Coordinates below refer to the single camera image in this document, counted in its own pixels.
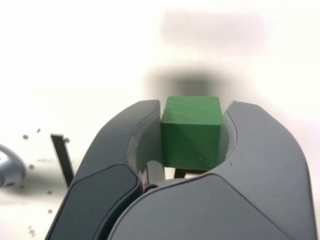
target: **green wooden block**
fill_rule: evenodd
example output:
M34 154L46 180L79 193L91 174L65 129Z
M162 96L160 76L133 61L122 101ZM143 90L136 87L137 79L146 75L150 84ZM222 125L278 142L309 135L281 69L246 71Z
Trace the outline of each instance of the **green wooden block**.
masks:
M193 170L216 167L222 122L219 98L170 96L161 119L164 166Z

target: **small pebble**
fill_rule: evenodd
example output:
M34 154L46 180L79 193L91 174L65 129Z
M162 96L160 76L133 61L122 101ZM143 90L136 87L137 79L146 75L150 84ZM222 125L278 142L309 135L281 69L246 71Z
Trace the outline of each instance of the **small pebble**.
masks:
M66 144L68 144L68 143L70 143L70 138L65 137L63 141L64 141Z

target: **white surface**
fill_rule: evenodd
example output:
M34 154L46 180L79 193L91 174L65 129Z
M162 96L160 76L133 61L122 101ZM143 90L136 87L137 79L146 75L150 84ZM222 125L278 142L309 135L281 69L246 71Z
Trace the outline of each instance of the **white surface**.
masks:
M59 208L66 188L49 134L70 138L77 168L114 115L166 99L149 77L168 69L218 73L223 110L232 100L256 103L292 132L319 223L320 6L239 2L1 1L0 143L35 168L24 189L0 189L0 239L44 239Z

